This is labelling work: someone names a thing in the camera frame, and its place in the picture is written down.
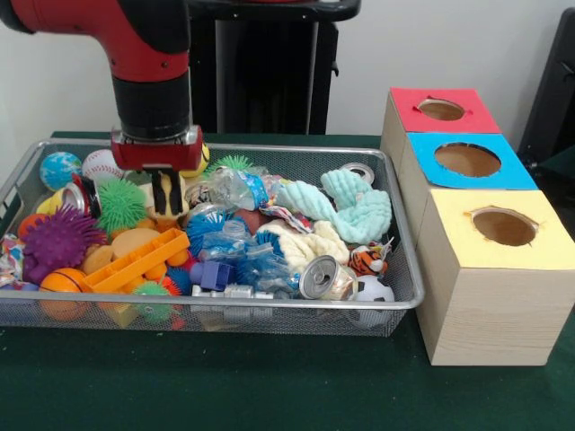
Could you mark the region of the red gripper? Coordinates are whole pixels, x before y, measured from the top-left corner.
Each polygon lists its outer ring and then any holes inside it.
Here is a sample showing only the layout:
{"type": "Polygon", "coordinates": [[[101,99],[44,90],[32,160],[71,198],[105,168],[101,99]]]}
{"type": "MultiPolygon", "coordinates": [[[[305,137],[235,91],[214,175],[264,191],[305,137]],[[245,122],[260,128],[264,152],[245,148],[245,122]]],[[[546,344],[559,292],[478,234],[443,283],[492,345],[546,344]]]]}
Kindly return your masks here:
{"type": "Polygon", "coordinates": [[[183,134],[167,140],[145,141],[125,135],[119,129],[111,133],[111,151],[122,170],[151,171],[155,212],[165,214],[165,193],[162,173],[154,169],[172,169],[172,213],[181,215],[189,211],[185,180],[178,173],[195,171],[203,159],[204,136],[199,126],[191,126],[183,134]]]}

